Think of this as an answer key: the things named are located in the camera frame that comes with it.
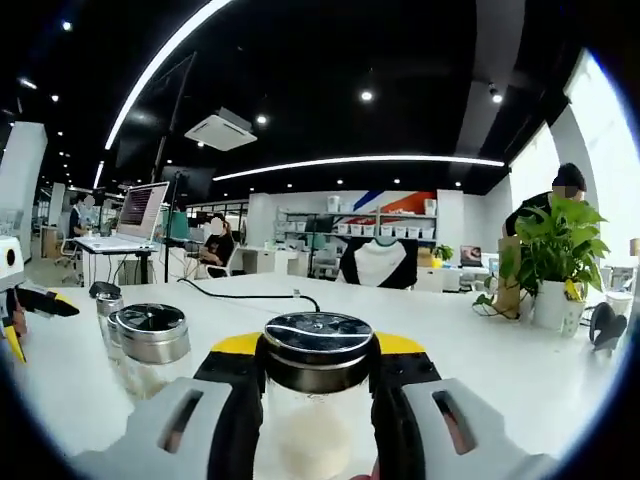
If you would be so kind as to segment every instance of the led light strip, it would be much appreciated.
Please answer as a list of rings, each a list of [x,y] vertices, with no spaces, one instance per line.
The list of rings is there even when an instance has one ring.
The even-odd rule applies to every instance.
[[[105,150],[111,149],[113,142],[116,139],[116,135],[118,135],[118,131],[120,131],[120,127],[122,127],[122,123],[124,122],[125,117],[133,107],[133,104],[142,93],[144,87],[149,83],[151,77],[156,73],[156,71],[160,68],[160,66],[164,63],[164,61],[173,53],[173,51],[180,45],[184,39],[186,39],[189,35],[191,35],[200,25],[202,25],[209,17],[211,17],[214,13],[220,10],[222,7],[227,5],[231,0],[211,0],[211,2],[207,3],[204,7],[198,10],[189,20],[186,21],[180,29],[173,34],[173,36],[164,44],[164,46],[160,49],[160,51],[153,58],[151,63],[147,65],[140,78],[136,82],[133,90],[127,97],[127,101],[124,102],[122,106],[122,110],[118,114],[118,118],[116,118],[113,127],[111,128],[111,133],[109,134],[109,138],[107,139],[107,143],[105,144]]]
[[[255,168],[244,172],[230,173],[214,177],[214,182],[228,180],[230,178],[245,177],[256,173],[274,172],[276,170],[286,170],[289,168],[313,167],[315,165],[333,165],[336,163],[356,163],[356,162],[449,162],[467,163],[471,165],[485,165],[488,167],[504,167],[504,162],[496,160],[482,160],[479,158],[444,157],[440,155],[366,155],[362,157],[325,158],[322,160],[310,160],[308,162],[285,163],[283,165],[273,165],[271,167]]]

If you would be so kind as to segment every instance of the laptop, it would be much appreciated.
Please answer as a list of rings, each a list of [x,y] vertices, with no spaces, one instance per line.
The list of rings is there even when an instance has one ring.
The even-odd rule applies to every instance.
[[[461,267],[482,267],[482,250],[473,245],[463,245],[460,247]]]
[[[131,187],[124,199],[115,235],[74,240],[96,253],[153,249],[153,232],[168,187],[169,182]]]

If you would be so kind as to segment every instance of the white pillar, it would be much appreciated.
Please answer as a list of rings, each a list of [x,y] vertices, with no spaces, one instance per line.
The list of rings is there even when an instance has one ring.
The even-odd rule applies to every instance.
[[[54,183],[49,202],[49,225],[57,225],[62,213],[62,201],[64,200],[64,183]]]
[[[585,200],[598,209],[598,192],[593,176],[593,167],[589,158],[589,151],[584,143],[580,127],[576,122],[571,107],[567,105],[553,125],[549,127],[553,142],[556,144],[560,164],[573,163],[580,169],[587,184]]]
[[[249,213],[247,214],[247,245],[264,246],[274,235],[276,207],[266,193],[254,193],[249,197]]]
[[[438,245],[453,248],[451,265],[460,264],[460,246],[464,241],[464,195],[461,190],[438,190]]]
[[[19,237],[24,260],[31,258],[31,215],[47,147],[41,123],[16,122],[0,163],[0,209],[22,211]]]

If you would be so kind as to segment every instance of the silver jar lid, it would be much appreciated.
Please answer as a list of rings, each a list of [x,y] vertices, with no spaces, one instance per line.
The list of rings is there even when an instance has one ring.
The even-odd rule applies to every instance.
[[[102,292],[96,295],[96,305],[98,314],[107,317],[122,309],[124,302],[120,294]]]
[[[362,382],[373,338],[366,322],[339,313],[293,313],[265,326],[267,374],[304,393],[332,393]]]
[[[147,364],[174,362],[190,350],[184,313],[156,303],[130,305],[110,316],[124,354]]]

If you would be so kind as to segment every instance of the potted plant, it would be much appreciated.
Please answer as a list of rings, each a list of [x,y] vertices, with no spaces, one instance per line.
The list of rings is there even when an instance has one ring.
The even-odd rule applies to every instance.
[[[520,288],[535,298],[535,324],[559,330],[567,294],[573,301],[582,302],[589,285],[602,288],[596,259],[603,258],[609,249],[597,238],[597,225],[606,220],[588,203],[556,195],[552,197],[551,214],[539,208],[527,210],[532,216],[516,221],[516,233],[522,242],[520,268],[514,261],[514,252],[508,250],[499,274],[509,278],[515,273]],[[491,303],[493,299],[484,295],[476,300],[476,304]]]

